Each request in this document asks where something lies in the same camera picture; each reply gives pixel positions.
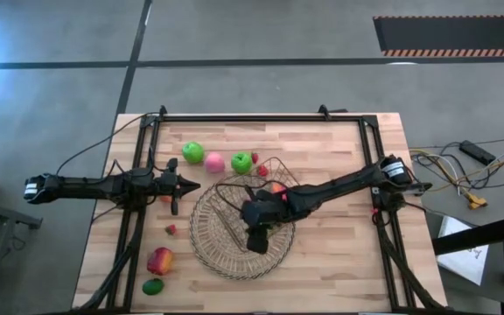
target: wooden table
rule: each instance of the wooden table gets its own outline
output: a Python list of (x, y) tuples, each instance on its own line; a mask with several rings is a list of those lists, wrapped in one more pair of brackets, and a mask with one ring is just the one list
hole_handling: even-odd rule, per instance
[[(399, 114), (377, 115), (385, 153), (402, 157), (411, 167)], [(119, 115), (115, 127), (118, 129), (135, 117)], [(124, 169), (130, 168), (138, 125), (133, 123), (114, 136), (107, 170), (114, 159)], [(188, 141), (200, 142), (207, 151), (220, 152), (227, 161), (237, 151), (258, 152), (260, 160), (279, 157), (301, 184), (318, 184), (364, 166), (360, 132), (355, 123), (162, 122), (155, 156), (157, 166), (164, 167), (169, 158), (178, 158), (178, 173), (201, 183), (201, 188), (182, 199), (179, 216), (171, 216), (169, 205), (160, 201), (148, 207), (133, 312), (389, 311), (381, 252), (370, 220), (372, 204), (368, 189), (327, 202), (308, 219), (299, 221), (290, 253), (266, 276), (232, 281), (203, 267), (189, 242), (189, 216), (200, 195), (232, 172), (230, 163), (227, 174), (219, 175), (206, 174), (202, 166), (189, 165), (181, 155), (182, 146)], [(419, 198), (408, 199), (420, 202)], [(99, 201), (94, 215), (112, 206), (108, 201)], [(446, 305), (424, 213), (406, 207), (398, 215), (409, 266), (427, 291)], [(86, 302), (108, 274), (121, 218), (122, 210), (114, 210), (91, 227), (73, 306)], [(171, 224), (178, 229), (175, 236), (164, 231)], [(154, 277), (146, 270), (146, 262), (158, 247), (172, 249), (175, 260), (173, 271), (162, 277), (164, 291), (150, 297), (142, 293), (141, 286)], [(116, 301), (122, 300), (126, 273), (127, 268)], [(396, 269), (395, 279), (401, 305), (405, 305)]]

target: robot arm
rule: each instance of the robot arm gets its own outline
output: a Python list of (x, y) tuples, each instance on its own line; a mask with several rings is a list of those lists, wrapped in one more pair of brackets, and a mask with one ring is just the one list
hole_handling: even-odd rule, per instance
[(111, 200), (122, 207), (139, 207), (142, 197), (172, 196), (172, 214), (178, 214), (176, 200), (200, 188), (176, 174), (178, 160), (172, 158), (159, 178), (153, 170), (136, 168), (105, 178), (69, 178), (43, 174), (28, 178), (24, 199), (31, 204), (52, 202), (62, 198)]
[(383, 160), (320, 185), (296, 185), (283, 192), (258, 190), (250, 201), (241, 206), (241, 217), (248, 225), (249, 250), (265, 254), (268, 250), (267, 231), (276, 224), (294, 222), (308, 217), (328, 201), (367, 187), (378, 187), (382, 210), (399, 208), (407, 190), (419, 192), (429, 189), (431, 184), (413, 184), (412, 177), (402, 159), (389, 156)]

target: green apple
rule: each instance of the green apple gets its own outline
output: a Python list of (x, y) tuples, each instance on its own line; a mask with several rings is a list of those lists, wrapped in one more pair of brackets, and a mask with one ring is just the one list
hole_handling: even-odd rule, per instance
[(231, 166), (233, 170), (239, 174), (245, 174), (250, 171), (252, 167), (252, 157), (249, 153), (238, 152), (233, 155), (231, 159)]
[(182, 148), (182, 155), (188, 163), (199, 163), (203, 161), (204, 151), (199, 143), (189, 142)]

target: woven wire basket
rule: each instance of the woven wire basket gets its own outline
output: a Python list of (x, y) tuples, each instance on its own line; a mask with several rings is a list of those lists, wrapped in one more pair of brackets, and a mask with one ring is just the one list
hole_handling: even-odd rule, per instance
[[(260, 165), (267, 168), (267, 176), (258, 175)], [(286, 186), (298, 185), (277, 157), (259, 164), (248, 174), (224, 178), (220, 183), (261, 186), (268, 180), (277, 180)], [(273, 192), (274, 186), (267, 184), (262, 189)], [(218, 191), (238, 207), (249, 200), (241, 187), (219, 186)], [(209, 187), (199, 198), (190, 217), (190, 242), (198, 260), (220, 276), (234, 280), (256, 279), (272, 271), (291, 249), (295, 224), (282, 224), (269, 231), (266, 254), (249, 251), (246, 249), (247, 225), (241, 219), (241, 213), (223, 201), (219, 193), (215, 185)]]

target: gray floor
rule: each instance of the gray floor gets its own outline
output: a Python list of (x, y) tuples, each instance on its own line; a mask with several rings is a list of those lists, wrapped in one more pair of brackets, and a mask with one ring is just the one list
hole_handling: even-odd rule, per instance
[[(142, 8), (143, 0), (0, 0), (0, 62), (128, 60)], [(392, 14), (504, 14), (504, 0), (156, 0), (140, 60), (379, 57), (371, 18)], [(69, 308), (94, 202), (29, 206), (23, 182), (55, 172), (111, 131), (125, 74), (123, 68), (0, 70), (0, 204), (44, 217), (39, 231), (17, 231), (28, 244), (0, 269), (0, 314)], [(503, 138), (504, 64), (138, 69), (126, 112), (159, 105), (175, 113), (312, 112), (322, 103), (400, 112), (410, 146)], [(501, 154), (504, 143), (487, 148)], [(98, 176), (106, 149), (91, 150), (63, 172)], [(416, 173), (437, 182), (425, 170)], [(495, 183), (504, 181), (502, 173)], [(452, 189), (424, 203), (474, 224), (504, 218), (504, 187), (480, 194), (490, 206), (477, 211)], [(487, 263), (492, 277), (499, 270), (495, 253)], [(444, 271), (443, 279), (449, 305), (499, 309), (457, 276)]]

